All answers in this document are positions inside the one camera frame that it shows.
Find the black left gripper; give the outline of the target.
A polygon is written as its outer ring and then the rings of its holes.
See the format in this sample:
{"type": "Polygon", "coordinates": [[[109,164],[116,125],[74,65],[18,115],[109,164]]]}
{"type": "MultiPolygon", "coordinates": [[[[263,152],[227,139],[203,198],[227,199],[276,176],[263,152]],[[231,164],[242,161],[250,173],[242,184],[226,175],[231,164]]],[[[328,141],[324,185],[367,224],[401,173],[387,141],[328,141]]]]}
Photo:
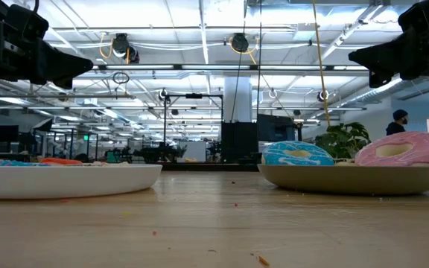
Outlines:
{"type": "Polygon", "coordinates": [[[35,39],[26,39],[8,23],[0,20],[0,79],[38,82],[38,77],[63,89],[73,88],[73,79],[92,70],[91,60],[64,53],[37,40],[37,76],[31,59],[35,39]]]}

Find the small red donut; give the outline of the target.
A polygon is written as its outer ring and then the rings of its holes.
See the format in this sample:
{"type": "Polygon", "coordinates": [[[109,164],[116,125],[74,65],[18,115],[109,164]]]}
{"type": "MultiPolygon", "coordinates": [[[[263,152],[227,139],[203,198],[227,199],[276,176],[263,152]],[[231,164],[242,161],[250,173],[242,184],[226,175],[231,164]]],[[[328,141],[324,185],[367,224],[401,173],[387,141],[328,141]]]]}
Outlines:
{"type": "Polygon", "coordinates": [[[39,163],[45,164],[45,165],[66,165],[66,166],[83,165],[83,163],[79,160],[58,159],[58,158],[44,158],[39,163]]]}

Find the large pink donut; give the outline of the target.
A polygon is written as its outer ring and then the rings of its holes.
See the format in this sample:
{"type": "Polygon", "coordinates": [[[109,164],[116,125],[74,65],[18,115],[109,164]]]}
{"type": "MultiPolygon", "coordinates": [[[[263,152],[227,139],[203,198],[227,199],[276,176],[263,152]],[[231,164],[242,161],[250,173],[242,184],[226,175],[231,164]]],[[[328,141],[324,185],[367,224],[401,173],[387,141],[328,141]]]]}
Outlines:
{"type": "Polygon", "coordinates": [[[410,131],[380,138],[357,153],[355,164],[381,167],[429,167],[429,133],[410,131]]]}

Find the small blue donut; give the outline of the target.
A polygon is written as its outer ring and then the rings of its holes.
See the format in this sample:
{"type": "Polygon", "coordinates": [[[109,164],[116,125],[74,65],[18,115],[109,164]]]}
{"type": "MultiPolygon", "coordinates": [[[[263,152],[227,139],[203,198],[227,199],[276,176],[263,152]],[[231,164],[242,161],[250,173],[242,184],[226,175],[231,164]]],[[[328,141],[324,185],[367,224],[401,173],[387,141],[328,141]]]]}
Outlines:
{"type": "Polygon", "coordinates": [[[33,162],[19,162],[15,160],[3,160],[0,159],[0,166],[20,166],[20,167],[34,167],[34,166],[48,166],[45,163],[33,163],[33,162]]]}

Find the small white pink donut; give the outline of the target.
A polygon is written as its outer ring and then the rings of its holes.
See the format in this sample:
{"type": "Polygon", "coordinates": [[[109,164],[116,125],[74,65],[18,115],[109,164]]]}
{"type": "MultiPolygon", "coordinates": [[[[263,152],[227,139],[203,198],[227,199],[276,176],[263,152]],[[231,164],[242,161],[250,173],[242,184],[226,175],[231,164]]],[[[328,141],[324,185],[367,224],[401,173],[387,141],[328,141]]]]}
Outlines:
{"type": "Polygon", "coordinates": [[[99,166],[99,167],[109,167],[109,166],[123,166],[130,165],[128,162],[122,163],[109,163],[109,162],[91,162],[91,163],[83,163],[84,166],[99,166]]]}

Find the large blue donut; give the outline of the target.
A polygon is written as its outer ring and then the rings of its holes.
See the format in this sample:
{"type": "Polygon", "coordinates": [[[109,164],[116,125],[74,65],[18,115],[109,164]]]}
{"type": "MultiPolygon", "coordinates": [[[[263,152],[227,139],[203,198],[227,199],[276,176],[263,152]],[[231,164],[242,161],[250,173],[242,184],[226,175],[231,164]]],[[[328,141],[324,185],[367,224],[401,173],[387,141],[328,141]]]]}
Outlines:
{"type": "Polygon", "coordinates": [[[264,148],[263,165],[332,166],[332,156],[315,144],[303,141],[279,141],[264,148]]]}

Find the person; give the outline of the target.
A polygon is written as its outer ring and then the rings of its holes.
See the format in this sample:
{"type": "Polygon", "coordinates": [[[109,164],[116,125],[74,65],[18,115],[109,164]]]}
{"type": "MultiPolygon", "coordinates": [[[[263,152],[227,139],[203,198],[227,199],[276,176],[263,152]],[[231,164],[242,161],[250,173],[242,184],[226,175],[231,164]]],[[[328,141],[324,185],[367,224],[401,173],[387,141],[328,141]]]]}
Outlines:
{"type": "Polygon", "coordinates": [[[386,135],[405,132],[404,126],[408,123],[408,113],[398,109],[393,113],[393,121],[386,128],[386,135]]]}

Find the black monitor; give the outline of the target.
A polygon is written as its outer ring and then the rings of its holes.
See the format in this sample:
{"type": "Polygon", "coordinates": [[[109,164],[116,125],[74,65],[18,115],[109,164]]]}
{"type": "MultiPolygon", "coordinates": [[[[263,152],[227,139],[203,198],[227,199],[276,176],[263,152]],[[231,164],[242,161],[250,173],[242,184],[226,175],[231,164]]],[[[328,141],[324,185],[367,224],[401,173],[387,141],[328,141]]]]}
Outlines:
{"type": "Polygon", "coordinates": [[[257,118],[259,141],[294,141],[296,128],[289,117],[259,114],[257,118]]]}
{"type": "Polygon", "coordinates": [[[0,125],[0,142],[16,142],[18,137],[18,125],[0,125]]]}

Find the green leafy plant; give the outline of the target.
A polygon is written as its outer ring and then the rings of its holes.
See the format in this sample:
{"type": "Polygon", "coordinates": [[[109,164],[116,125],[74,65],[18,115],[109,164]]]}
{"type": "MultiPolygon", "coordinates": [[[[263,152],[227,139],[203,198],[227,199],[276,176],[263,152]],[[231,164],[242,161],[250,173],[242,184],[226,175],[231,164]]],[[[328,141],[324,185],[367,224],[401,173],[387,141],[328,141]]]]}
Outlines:
{"type": "Polygon", "coordinates": [[[364,125],[352,122],[327,127],[325,133],[315,137],[314,143],[334,159],[353,159],[371,140],[364,125]]]}

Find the white round plate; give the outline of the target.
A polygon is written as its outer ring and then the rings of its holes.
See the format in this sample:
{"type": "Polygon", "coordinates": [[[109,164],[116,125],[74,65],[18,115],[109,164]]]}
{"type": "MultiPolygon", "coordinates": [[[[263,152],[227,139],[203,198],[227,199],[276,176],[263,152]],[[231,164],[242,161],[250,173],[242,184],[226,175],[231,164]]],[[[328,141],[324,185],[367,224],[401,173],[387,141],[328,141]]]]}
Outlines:
{"type": "Polygon", "coordinates": [[[160,165],[0,166],[0,199],[62,199],[150,188],[160,165]]]}

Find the grey round plate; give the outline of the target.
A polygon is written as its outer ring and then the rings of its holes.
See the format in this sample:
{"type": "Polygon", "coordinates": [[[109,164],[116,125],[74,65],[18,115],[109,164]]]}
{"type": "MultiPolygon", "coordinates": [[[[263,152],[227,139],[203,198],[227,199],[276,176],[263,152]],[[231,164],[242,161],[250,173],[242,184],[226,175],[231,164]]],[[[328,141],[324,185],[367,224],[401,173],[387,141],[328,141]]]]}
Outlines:
{"type": "Polygon", "coordinates": [[[280,188],[305,192],[409,195],[429,191],[429,167],[259,165],[280,188]]]}

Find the black computer tower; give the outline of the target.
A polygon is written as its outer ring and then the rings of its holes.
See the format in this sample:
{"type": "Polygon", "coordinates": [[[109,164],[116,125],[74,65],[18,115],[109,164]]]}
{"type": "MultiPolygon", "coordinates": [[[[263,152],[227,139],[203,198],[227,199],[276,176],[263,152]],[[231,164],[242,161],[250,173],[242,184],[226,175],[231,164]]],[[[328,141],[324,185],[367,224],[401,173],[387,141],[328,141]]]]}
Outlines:
{"type": "Polygon", "coordinates": [[[257,123],[222,123],[220,144],[222,158],[227,163],[250,158],[258,152],[257,123]]]}

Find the black background rig frame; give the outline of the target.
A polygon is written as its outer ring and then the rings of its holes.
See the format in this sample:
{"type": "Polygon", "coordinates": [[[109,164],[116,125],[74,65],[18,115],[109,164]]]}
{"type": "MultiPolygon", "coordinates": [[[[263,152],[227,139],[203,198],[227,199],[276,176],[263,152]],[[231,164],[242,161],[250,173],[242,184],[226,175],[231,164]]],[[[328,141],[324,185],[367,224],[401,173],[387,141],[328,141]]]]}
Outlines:
{"type": "Polygon", "coordinates": [[[202,99],[208,98],[215,106],[220,110],[220,118],[205,118],[206,122],[214,123],[221,125],[224,120],[224,110],[223,110],[223,96],[220,94],[202,94],[202,93],[185,93],[185,94],[168,94],[165,90],[162,91],[163,95],[163,145],[167,145],[167,111],[169,108],[175,104],[180,98],[185,99],[202,99]]]}

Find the black aluminium table frame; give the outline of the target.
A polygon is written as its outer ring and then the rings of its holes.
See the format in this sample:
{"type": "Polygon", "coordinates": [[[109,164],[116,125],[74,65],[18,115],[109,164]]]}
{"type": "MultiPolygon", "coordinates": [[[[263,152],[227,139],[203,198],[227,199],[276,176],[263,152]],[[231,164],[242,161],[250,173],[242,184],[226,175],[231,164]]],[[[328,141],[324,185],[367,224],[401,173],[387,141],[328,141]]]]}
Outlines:
{"type": "Polygon", "coordinates": [[[213,164],[213,163],[161,163],[163,171],[199,172],[258,172],[256,165],[213,164]]]}

